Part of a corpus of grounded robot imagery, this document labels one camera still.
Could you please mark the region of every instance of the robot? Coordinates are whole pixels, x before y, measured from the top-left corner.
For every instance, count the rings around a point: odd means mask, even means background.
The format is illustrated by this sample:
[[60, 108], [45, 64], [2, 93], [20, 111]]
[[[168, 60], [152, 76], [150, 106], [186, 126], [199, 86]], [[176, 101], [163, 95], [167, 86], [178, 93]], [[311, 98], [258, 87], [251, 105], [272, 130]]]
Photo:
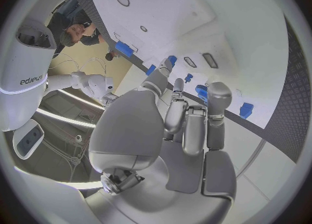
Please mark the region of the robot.
[[[47, 29], [31, 26], [34, 24], [25, 23], [19, 31], [26, 35], [30, 29], [40, 29], [49, 39]], [[48, 77], [49, 51], [55, 44], [52, 38], [50, 47], [44, 47], [46, 52], [42, 52], [44, 48], [31, 48], [33, 54], [44, 54], [41, 59], [30, 53], [24, 67], [16, 66], [15, 62], [20, 62], [19, 57], [27, 52], [23, 51], [25, 43], [15, 41], [11, 50], [14, 55], [6, 62], [3, 78], [16, 76], [2, 79], [0, 84], [0, 110], [6, 116], [0, 127], [2, 131], [14, 130], [14, 147], [20, 158], [27, 159], [43, 139], [40, 125], [30, 119], [42, 97], [56, 89], [80, 88], [106, 106], [89, 143], [89, 160], [102, 173], [103, 188], [85, 199], [100, 222], [223, 221], [236, 195], [233, 164], [221, 151], [224, 110], [231, 103], [231, 91], [225, 84], [206, 84], [207, 107], [189, 106], [182, 97], [184, 83], [178, 78], [163, 121], [157, 101], [167, 87], [176, 62], [174, 56], [164, 59], [138, 88], [117, 97], [112, 94], [113, 81], [109, 77], [80, 71]], [[36, 69], [29, 67], [31, 58], [37, 63]], [[25, 137], [35, 131], [35, 138], [23, 145]]]

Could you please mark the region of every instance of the person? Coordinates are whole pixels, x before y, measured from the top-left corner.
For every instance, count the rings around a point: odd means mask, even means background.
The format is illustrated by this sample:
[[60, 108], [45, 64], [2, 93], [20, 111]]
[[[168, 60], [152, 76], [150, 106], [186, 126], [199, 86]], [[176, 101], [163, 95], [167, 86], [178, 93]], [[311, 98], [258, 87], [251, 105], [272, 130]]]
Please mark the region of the person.
[[75, 45], [79, 41], [87, 46], [106, 42], [83, 9], [77, 12], [74, 16], [73, 24], [60, 35], [61, 44], [68, 47]]

